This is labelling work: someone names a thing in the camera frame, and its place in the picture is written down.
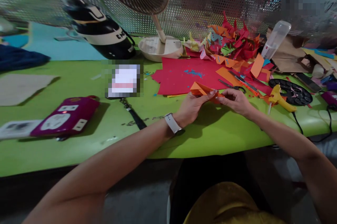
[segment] perforated metal wall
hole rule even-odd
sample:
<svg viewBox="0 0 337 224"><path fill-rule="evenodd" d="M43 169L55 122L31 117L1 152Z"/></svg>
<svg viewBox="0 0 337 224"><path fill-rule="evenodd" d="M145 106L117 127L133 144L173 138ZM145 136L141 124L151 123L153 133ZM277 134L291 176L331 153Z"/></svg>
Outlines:
<svg viewBox="0 0 337 224"><path fill-rule="evenodd" d="M130 33L156 33L150 16L136 13L118 0L88 1L100 6ZM61 7L60 0L0 0L0 14L11 20L68 26L70 19ZM265 34L268 25L273 26L283 19L291 22L292 34L319 37L336 32L335 0L325 0L322 8L323 14L313 16L298 15L298 10L292 9L291 5L281 9L281 0L170 0L158 18L167 35L180 38L188 36L189 31L195 38L205 36L207 25L221 25L223 10L230 22L235 18L244 20L250 32L255 34Z"/></svg>

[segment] person's lap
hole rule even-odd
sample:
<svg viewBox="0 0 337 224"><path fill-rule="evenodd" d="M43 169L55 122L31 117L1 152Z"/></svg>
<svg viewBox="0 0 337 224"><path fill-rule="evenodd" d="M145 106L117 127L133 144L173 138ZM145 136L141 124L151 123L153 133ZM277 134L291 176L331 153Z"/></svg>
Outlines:
<svg viewBox="0 0 337 224"><path fill-rule="evenodd" d="M249 173L244 154L238 152L183 161L171 195L170 224L182 224L200 195L220 182L234 182L242 186L260 210L272 213L258 184Z"/></svg>

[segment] floor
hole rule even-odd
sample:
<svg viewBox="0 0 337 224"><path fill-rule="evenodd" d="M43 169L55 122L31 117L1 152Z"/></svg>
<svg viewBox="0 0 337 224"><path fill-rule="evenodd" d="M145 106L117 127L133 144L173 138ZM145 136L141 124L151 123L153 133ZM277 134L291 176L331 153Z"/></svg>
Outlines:
<svg viewBox="0 0 337 224"><path fill-rule="evenodd" d="M317 146L337 166L337 134ZM272 147L249 150L245 156L249 170L276 216L287 223L320 223L307 191L293 185L303 179L292 158ZM181 159L165 159L142 163L109 191L104 223L166 223L170 184L181 162ZM25 186L22 183L4 185L0 181L0 224L21 223L42 195L68 171L40 174L38 180L24 178Z"/></svg>

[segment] yellow glue gun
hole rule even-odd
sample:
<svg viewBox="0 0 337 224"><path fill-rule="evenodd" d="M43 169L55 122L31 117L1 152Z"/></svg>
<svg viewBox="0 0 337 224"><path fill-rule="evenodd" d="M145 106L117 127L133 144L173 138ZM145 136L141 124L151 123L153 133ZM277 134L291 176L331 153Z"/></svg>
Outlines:
<svg viewBox="0 0 337 224"><path fill-rule="evenodd" d="M290 105L282 98L280 92L281 92L281 86L277 84L276 86L274 86L273 90L271 91L268 101L273 104L276 104L276 103L280 104L283 108L285 108L290 113L297 111L296 107Z"/></svg>

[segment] hand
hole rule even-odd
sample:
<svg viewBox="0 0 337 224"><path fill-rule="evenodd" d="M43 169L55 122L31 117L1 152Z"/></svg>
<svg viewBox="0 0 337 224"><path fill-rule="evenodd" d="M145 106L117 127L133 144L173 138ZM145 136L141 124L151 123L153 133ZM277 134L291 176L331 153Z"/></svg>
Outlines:
<svg viewBox="0 0 337 224"><path fill-rule="evenodd" d="M189 92L181 103L178 112L173 114L173 118L176 120L177 124L184 128L194 122L202 104L209 101L217 92L217 90L213 90L208 95L203 95L201 97L196 97Z"/></svg>
<svg viewBox="0 0 337 224"><path fill-rule="evenodd" d="M230 107L238 114L243 115L247 119L251 120L252 115L256 108L254 108L242 91L234 89L226 89L222 92L225 97L217 97L221 104Z"/></svg>

